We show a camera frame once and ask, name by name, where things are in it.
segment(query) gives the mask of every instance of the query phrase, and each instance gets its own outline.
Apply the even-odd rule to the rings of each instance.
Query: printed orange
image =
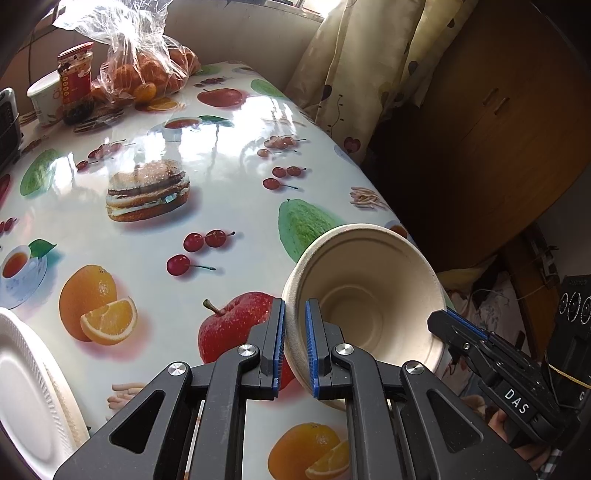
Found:
[[[340,443],[329,426],[303,423],[290,428],[271,449],[267,466],[275,480],[309,480],[306,469]]]
[[[82,331],[80,317],[115,300],[117,287],[111,274],[98,265],[86,265],[74,273],[61,289],[61,322],[75,339],[90,342]]]
[[[157,98],[156,100],[152,100],[148,105],[148,110],[156,111],[156,112],[165,112],[166,110],[172,110],[173,108],[178,107],[178,102],[171,100],[168,97]]]
[[[349,468],[349,441],[339,443],[320,460],[306,470],[310,480],[329,480],[344,473]]]
[[[100,345],[114,345],[125,340],[135,328],[138,312],[129,297],[116,300],[80,318],[86,336]]]

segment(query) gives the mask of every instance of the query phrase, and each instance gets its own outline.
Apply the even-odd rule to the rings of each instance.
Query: printed hamburger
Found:
[[[140,163],[111,177],[107,213],[115,222],[136,222],[171,212],[189,198],[189,178],[175,160]]]

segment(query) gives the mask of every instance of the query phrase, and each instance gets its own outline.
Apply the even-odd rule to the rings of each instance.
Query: orange slice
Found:
[[[349,468],[349,441],[339,443],[306,470],[310,480],[329,480]]]
[[[176,107],[178,107],[178,102],[175,102],[168,97],[162,97],[150,102],[150,105],[148,105],[148,110],[165,112],[166,110],[172,110]]]
[[[114,345],[131,334],[137,321],[134,301],[128,297],[85,313],[80,317],[80,327],[93,342]]]

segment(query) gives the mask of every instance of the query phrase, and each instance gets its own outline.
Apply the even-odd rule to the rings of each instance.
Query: fruit-patterned tablecloth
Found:
[[[91,435],[171,362],[242,343],[324,231],[407,234],[348,157],[358,142],[336,145],[242,63],[141,108],[23,131],[0,179],[0,305],[51,350]],[[248,404],[243,478],[347,477],[345,414],[292,379]]]

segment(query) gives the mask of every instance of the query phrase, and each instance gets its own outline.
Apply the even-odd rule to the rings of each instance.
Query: silver screw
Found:
[[[350,345],[348,343],[340,343],[335,347],[335,351],[339,354],[339,355],[350,355],[353,353],[355,349],[353,348],[353,345]]]
[[[256,352],[256,347],[250,343],[245,343],[238,347],[238,353],[242,356],[251,356]]]
[[[412,360],[410,362],[407,362],[406,370],[411,375],[420,375],[425,371],[425,367],[423,367],[422,363],[417,362],[416,360]]]
[[[168,373],[171,374],[173,377],[177,377],[182,375],[187,371],[187,365],[181,362],[175,362],[168,366]]]

